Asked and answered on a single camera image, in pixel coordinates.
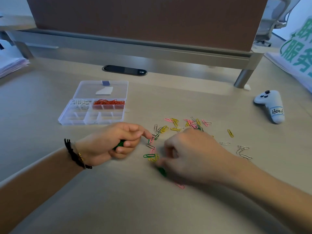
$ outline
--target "person's right arm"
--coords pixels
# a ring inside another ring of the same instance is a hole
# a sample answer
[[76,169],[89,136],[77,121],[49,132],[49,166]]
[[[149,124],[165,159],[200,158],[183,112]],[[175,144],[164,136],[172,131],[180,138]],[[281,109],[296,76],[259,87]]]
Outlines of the person's right arm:
[[282,182],[224,149],[199,130],[187,129],[165,142],[156,165],[194,182],[217,182],[249,197],[298,233],[312,233],[312,196]]

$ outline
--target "person's left arm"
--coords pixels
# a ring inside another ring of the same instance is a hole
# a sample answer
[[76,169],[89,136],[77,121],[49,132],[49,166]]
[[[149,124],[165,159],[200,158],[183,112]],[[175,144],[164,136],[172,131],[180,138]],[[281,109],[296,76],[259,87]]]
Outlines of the person's left arm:
[[[151,133],[140,125],[116,123],[75,143],[86,165],[100,165],[112,157],[125,158]],[[123,147],[112,150],[120,140]],[[83,170],[65,147],[50,153],[0,182],[0,233],[9,233],[32,211],[53,196]]]

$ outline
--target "person's left hand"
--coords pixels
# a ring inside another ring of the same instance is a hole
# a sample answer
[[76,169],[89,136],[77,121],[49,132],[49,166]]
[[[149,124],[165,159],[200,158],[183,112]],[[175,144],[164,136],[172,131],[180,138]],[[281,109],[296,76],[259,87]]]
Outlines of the person's left hand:
[[[152,134],[140,125],[118,122],[77,141],[75,146],[86,165],[96,166],[112,157],[119,159],[127,157],[138,145],[141,136],[152,138]],[[113,148],[121,139],[126,140],[123,147],[117,147],[114,151]]]

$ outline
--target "forearm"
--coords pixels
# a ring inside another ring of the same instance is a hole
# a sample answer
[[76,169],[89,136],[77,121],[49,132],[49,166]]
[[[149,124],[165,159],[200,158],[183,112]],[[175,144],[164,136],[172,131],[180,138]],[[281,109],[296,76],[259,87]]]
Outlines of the forearm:
[[61,148],[0,182],[0,233],[10,232],[82,170]]
[[312,196],[243,161],[232,187],[298,233],[312,232]]

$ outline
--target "game controller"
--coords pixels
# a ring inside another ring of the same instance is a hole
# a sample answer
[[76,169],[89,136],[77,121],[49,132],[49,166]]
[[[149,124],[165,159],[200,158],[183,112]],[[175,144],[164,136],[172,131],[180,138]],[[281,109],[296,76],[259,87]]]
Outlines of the game controller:
[[265,105],[270,112],[272,121],[276,124],[285,121],[283,103],[278,91],[267,90],[255,97],[254,102]]

